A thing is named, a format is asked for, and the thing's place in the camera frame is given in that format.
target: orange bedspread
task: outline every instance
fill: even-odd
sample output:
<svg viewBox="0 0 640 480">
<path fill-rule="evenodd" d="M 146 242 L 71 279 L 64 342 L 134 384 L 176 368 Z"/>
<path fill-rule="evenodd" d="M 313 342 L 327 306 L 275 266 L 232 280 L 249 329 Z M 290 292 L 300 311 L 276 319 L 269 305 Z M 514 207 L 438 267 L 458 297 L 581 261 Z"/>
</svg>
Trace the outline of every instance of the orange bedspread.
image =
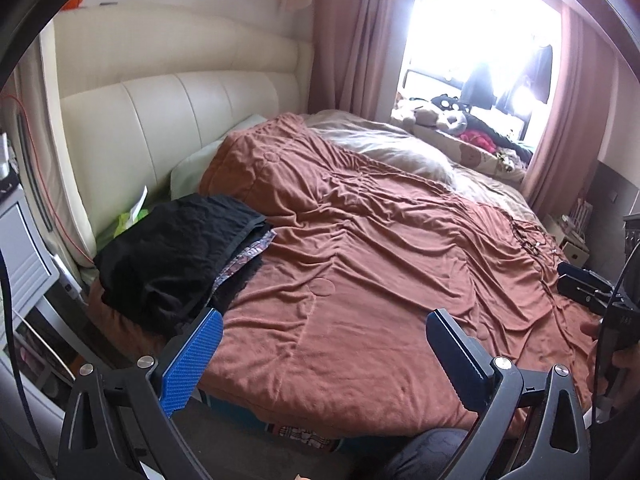
<svg viewBox="0 0 640 480">
<path fill-rule="evenodd" d="M 537 225 L 332 145 L 294 115 L 227 137 L 200 192 L 243 200 L 277 232 L 225 314 L 199 384 L 211 395 L 327 437 L 469 428 L 424 333 L 445 307 L 492 355 L 568 365 L 588 405 L 578 327 L 590 314 L 556 293 L 561 253 Z M 95 285 L 90 316 L 117 346 L 158 351 L 99 298 Z"/>
</svg>

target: pink curtain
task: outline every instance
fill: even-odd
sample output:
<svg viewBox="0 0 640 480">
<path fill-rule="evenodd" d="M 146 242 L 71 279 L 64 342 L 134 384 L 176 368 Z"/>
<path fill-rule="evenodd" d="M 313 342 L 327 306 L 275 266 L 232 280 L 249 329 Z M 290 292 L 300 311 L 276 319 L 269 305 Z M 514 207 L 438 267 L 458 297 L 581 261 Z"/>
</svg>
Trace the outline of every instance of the pink curtain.
<svg viewBox="0 0 640 480">
<path fill-rule="evenodd" d="M 607 127 L 615 62 L 613 49 L 564 6 L 558 87 L 520 189 L 541 219 L 568 213 L 589 185 Z"/>
<path fill-rule="evenodd" d="M 399 0 L 315 0 L 311 113 L 340 109 L 374 118 L 398 5 Z"/>
</svg>

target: hand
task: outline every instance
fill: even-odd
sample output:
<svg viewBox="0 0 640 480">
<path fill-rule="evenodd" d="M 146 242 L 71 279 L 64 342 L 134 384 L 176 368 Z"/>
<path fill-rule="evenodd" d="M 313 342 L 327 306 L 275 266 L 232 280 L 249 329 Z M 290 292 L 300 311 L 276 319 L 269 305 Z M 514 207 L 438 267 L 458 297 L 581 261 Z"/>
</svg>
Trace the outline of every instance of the hand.
<svg viewBox="0 0 640 480">
<path fill-rule="evenodd" d="M 580 325 L 580 331 L 593 339 L 593 348 L 587 359 L 589 367 L 589 375 L 587 377 L 587 386 L 591 391 L 593 389 L 593 374 L 596 363 L 596 339 L 600 331 L 600 324 L 597 322 L 584 322 Z M 613 354 L 611 363 L 616 368 L 626 368 L 625 382 L 622 384 L 620 391 L 614 399 L 614 407 L 624 408 L 626 404 L 632 400 L 638 392 L 640 392 L 640 344 L 633 345 L 624 350 L 619 350 Z M 598 379 L 598 394 L 604 394 L 607 391 L 607 380 L 605 378 Z"/>
</svg>

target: light green pillow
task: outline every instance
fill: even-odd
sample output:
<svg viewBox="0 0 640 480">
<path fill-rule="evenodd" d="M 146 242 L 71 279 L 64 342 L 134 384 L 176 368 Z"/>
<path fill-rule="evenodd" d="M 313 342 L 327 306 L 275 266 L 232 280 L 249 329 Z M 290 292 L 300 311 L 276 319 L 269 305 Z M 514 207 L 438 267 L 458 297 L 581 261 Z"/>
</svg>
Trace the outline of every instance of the light green pillow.
<svg viewBox="0 0 640 480">
<path fill-rule="evenodd" d="M 239 122 L 229 131 L 225 132 L 218 140 L 215 140 L 201 150 L 193 153 L 193 155 L 185 158 L 171 172 L 171 200 L 197 192 L 202 175 L 207 171 L 209 164 L 213 160 L 213 157 L 216 156 L 220 145 L 228 134 L 238 130 L 253 128 L 266 120 L 264 117 L 256 114 L 247 117 L 244 121 Z"/>
</svg>

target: cable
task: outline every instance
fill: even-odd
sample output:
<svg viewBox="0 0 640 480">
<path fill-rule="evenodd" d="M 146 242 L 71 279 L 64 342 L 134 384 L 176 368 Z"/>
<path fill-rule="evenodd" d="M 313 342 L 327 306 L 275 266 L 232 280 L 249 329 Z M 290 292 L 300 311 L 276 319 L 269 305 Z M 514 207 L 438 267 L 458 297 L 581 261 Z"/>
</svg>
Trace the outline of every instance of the cable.
<svg viewBox="0 0 640 480">
<path fill-rule="evenodd" d="M 69 241 L 69 243 L 71 243 L 71 245 L 73 245 L 73 247 L 76 249 L 76 251 L 78 251 L 80 254 L 82 254 L 82 256 L 85 257 L 89 262 L 93 263 L 94 260 L 90 256 L 88 256 L 80 247 L 78 247 L 78 245 L 72 240 L 71 236 L 69 236 L 69 233 L 66 232 L 65 226 L 62 223 L 62 220 L 60 219 L 60 217 L 58 216 L 58 213 L 56 212 L 56 208 L 53 206 L 53 200 L 51 200 L 51 197 L 49 195 L 49 190 L 47 189 L 47 186 L 46 186 L 46 181 L 44 180 L 44 177 L 42 176 L 42 171 L 40 170 L 40 161 L 38 160 L 38 152 L 36 151 L 36 145 L 33 142 L 33 137 L 31 136 L 31 127 L 29 125 L 29 117 L 27 115 L 27 110 L 25 110 L 24 105 L 22 104 L 22 101 L 20 101 L 20 99 L 18 99 L 15 95 L 5 94 L 5 95 L 0 96 L 0 100 L 2 100 L 2 99 L 11 99 L 11 100 L 13 100 L 20 107 L 20 110 L 22 111 L 22 114 L 24 115 L 24 122 L 25 122 L 26 128 L 27 128 L 27 137 L 29 137 L 29 142 L 31 144 L 31 150 L 33 151 L 33 158 L 34 158 L 34 161 L 36 163 L 36 170 L 38 171 L 38 176 L 40 177 L 40 183 L 42 184 L 42 189 L 44 190 L 44 195 L 47 198 L 47 202 L 49 203 L 49 207 L 50 207 L 50 209 L 51 209 L 51 211 L 53 213 L 53 216 L 56 219 L 58 227 L 60 227 L 60 230 L 65 235 L 65 238 Z"/>
<path fill-rule="evenodd" d="M 618 291 L 620 290 L 620 286 L 622 285 L 622 280 L 624 280 L 625 275 L 627 273 L 627 271 L 629 270 L 629 267 L 631 265 L 631 262 L 634 259 L 634 256 L 636 256 L 636 253 L 638 252 L 638 248 L 640 248 L 640 242 L 638 242 L 636 244 L 636 246 L 634 247 L 634 250 L 631 251 L 631 254 L 629 254 L 629 257 L 626 259 L 625 262 L 625 266 L 622 267 L 622 272 L 620 272 L 620 276 L 618 277 L 618 281 L 616 282 L 616 286 L 613 288 L 613 290 L 611 291 L 611 297 L 609 298 L 609 301 L 607 302 L 607 310 L 606 312 L 609 311 L 609 307 L 613 304 L 613 301 L 615 299 L 615 297 L 618 294 Z M 601 336 L 602 336 L 602 325 L 600 326 L 600 334 L 598 334 L 598 341 L 600 341 Z M 596 420 L 596 400 L 598 399 L 598 370 L 600 369 L 600 359 L 599 359 L 599 355 L 600 352 L 598 352 L 596 350 L 596 362 L 595 362 L 595 368 L 593 370 L 593 390 L 591 391 L 591 425 L 593 425 L 595 423 Z"/>
<path fill-rule="evenodd" d="M 27 402 L 27 397 L 24 394 L 24 386 L 22 385 L 22 377 L 20 375 L 20 368 L 18 368 L 18 360 L 15 356 L 15 341 L 14 341 L 14 320 L 12 319 L 12 298 L 11 298 L 11 284 L 9 283 L 9 271 L 6 268 L 6 264 L 4 262 L 4 256 L 2 256 L 2 250 L 0 250 L 0 290 L 2 290 L 2 306 L 4 309 L 4 332 L 6 333 L 6 346 L 9 351 L 9 361 L 11 361 L 11 369 L 14 373 L 15 386 L 18 388 L 18 396 L 20 397 L 20 402 L 22 403 L 22 408 L 24 410 L 24 415 L 27 417 L 27 421 L 29 426 L 31 427 L 31 431 L 33 432 L 33 436 L 36 439 L 38 444 L 38 448 L 44 457 L 53 478 L 56 477 L 56 468 L 51 461 L 47 450 L 42 443 L 42 439 L 40 438 L 40 433 L 38 433 L 38 428 L 36 428 L 36 423 L 33 420 L 33 415 L 31 415 L 31 409 Z"/>
</svg>

